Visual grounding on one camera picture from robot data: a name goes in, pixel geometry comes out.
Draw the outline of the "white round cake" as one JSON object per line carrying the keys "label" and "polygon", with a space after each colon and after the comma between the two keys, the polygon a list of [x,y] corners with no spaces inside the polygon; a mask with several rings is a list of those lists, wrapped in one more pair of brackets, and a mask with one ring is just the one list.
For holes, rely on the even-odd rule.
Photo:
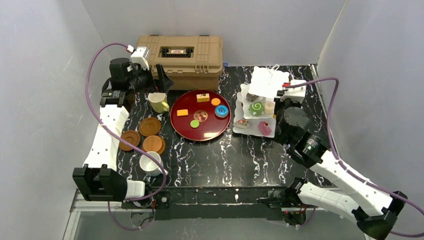
{"label": "white round cake", "polygon": [[266,101],[264,103],[263,114],[264,115],[274,115],[275,105],[276,105],[276,103],[274,101]]}

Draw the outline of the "pink rectangular cake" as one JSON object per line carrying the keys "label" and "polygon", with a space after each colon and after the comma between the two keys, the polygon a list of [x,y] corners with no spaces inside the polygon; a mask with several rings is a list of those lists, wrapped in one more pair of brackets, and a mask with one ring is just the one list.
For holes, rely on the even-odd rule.
{"label": "pink rectangular cake", "polygon": [[260,121],[258,124],[258,129],[264,136],[270,136],[272,133],[272,129],[268,122],[266,121]]}

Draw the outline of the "white three-tier cake stand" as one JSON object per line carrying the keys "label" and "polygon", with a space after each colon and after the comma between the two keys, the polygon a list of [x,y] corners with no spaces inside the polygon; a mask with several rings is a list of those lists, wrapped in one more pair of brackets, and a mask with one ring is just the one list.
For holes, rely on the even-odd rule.
{"label": "white three-tier cake stand", "polygon": [[[255,102],[262,102],[263,105],[265,102],[274,102],[277,92],[283,89],[283,83],[290,79],[290,73],[278,70],[278,67],[279,65],[275,65],[273,68],[255,66],[249,83],[240,84],[240,92],[237,93],[236,97],[233,124],[237,120],[246,119],[249,121],[249,126],[247,129],[242,129],[234,127],[232,124],[232,131],[235,134],[266,138],[275,137],[276,119],[274,115],[266,115],[263,112],[262,115],[253,116],[249,113],[249,106]],[[247,93],[257,95],[259,98],[254,102],[249,102],[246,99]],[[258,129],[258,124],[261,121],[269,123],[272,130],[269,136],[264,136]]]}

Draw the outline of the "white triangular cake slice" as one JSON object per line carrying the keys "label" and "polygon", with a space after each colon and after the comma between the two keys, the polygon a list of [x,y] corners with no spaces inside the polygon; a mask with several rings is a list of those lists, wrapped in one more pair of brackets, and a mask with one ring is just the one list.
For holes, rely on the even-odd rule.
{"label": "white triangular cake slice", "polygon": [[247,129],[249,125],[250,125],[250,122],[245,118],[241,118],[233,123],[234,127],[240,128],[240,129]]}

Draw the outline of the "green round macaron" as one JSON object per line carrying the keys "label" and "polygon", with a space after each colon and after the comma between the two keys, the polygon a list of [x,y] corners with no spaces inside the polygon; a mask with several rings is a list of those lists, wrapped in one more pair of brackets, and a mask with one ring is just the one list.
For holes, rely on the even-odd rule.
{"label": "green round macaron", "polygon": [[194,119],[190,122],[190,127],[196,129],[200,126],[200,122],[197,119]]}

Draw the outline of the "blue frosted donut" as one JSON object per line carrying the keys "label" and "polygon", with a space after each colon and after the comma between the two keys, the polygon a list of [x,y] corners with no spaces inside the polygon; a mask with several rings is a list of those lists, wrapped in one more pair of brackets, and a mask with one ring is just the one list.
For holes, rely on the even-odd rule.
{"label": "blue frosted donut", "polygon": [[218,118],[226,118],[230,113],[230,110],[227,106],[225,105],[218,105],[215,107],[214,110],[214,114],[218,117]]}

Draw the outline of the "orange square cake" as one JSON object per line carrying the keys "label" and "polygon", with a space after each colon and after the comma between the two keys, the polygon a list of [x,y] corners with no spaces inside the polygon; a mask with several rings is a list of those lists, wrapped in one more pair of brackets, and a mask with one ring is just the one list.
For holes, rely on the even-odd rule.
{"label": "orange square cake", "polygon": [[179,109],[176,111],[176,115],[178,117],[185,117],[185,116],[188,116],[188,114],[189,114],[188,109]]}

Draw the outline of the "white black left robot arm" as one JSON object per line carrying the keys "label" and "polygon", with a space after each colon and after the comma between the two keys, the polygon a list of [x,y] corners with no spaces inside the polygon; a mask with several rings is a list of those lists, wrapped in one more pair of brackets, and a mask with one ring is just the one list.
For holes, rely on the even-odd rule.
{"label": "white black left robot arm", "polygon": [[117,172],[117,154],[124,125],[137,92],[166,93],[174,82],[163,66],[156,64],[158,77],[139,63],[121,57],[109,63],[110,77],[101,89],[99,121],[89,154],[72,178],[86,201],[122,202],[144,200],[146,184],[129,180]]}

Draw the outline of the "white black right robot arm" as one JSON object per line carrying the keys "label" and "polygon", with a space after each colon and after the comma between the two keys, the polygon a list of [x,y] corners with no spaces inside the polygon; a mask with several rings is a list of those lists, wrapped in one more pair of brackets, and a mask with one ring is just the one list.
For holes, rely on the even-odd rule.
{"label": "white black right robot arm", "polygon": [[296,178],[285,190],[285,197],[295,203],[313,205],[338,214],[374,240],[384,240],[393,229],[404,202],[400,191],[384,192],[341,159],[335,159],[329,145],[311,133],[313,125],[302,105],[290,98],[275,100],[279,140],[289,146],[287,153],[298,164],[325,177],[341,193],[318,187]]}

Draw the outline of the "pale yellow mug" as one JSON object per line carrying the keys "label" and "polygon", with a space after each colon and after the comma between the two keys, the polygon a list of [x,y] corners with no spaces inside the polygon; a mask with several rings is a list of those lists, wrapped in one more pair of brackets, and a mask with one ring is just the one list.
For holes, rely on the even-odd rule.
{"label": "pale yellow mug", "polygon": [[167,94],[162,92],[154,92],[148,94],[148,101],[157,113],[164,113],[170,110],[170,106],[167,101]]}

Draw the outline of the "tan plastic toolbox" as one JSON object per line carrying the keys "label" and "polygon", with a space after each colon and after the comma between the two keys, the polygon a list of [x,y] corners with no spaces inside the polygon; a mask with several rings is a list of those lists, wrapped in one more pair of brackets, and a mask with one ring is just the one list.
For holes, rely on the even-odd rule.
{"label": "tan plastic toolbox", "polygon": [[223,72],[223,39],[220,36],[145,35],[137,41],[147,47],[147,62],[157,79],[157,64],[173,80],[171,90],[218,91]]}

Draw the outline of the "yellow rectangular cake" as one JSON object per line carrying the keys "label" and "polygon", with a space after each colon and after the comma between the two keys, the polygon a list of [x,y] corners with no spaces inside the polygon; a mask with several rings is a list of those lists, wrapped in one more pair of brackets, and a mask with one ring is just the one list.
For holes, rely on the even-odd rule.
{"label": "yellow rectangular cake", "polygon": [[209,93],[200,93],[196,95],[196,102],[197,103],[203,103],[203,102],[209,102],[210,101],[210,94]]}

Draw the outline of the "brown wooden coaster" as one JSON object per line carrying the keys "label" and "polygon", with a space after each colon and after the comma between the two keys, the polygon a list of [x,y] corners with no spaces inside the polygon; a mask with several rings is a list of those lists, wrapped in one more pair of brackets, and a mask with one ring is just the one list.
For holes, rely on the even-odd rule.
{"label": "brown wooden coaster", "polygon": [[144,137],[157,135],[162,128],[160,120],[156,117],[148,117],[143,119],[139,126],[138,131]]}

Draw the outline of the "round red tray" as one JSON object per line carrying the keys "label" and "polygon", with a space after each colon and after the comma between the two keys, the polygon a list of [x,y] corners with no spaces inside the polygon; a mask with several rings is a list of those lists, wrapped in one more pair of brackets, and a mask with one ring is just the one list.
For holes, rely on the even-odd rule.
{"label": "round red tray", "polygon": [[[202,93],[208,93],[210,101],[197,102],[196,95]],[[227,117],[219,118],[215,115],[216,106],[211,104],[213,98],[219,98],[220,104],[229,108]],[[177,116],[177,110],[182,109],[188,109],[188,116]],[[230,125],[231,118],[232,111],[228,101],[217,92],[210,90],[188,91],[176,98],[170,110],[170,122],[173,129],[182,137],[198,142],[213,140],[224,133]],[[198,128],[191,128],[192,120],[200,122]]]}

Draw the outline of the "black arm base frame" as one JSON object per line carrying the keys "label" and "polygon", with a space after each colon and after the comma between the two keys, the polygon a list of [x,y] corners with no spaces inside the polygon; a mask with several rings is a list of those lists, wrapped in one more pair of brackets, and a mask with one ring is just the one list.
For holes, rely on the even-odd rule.
{"label": "black arm base frame", "polygon": [[316,208],[284,186],[165,187],[145,200],[124,201],[125,210],[151,213],[157,221],[179,219],[265,219],[304,225]]}

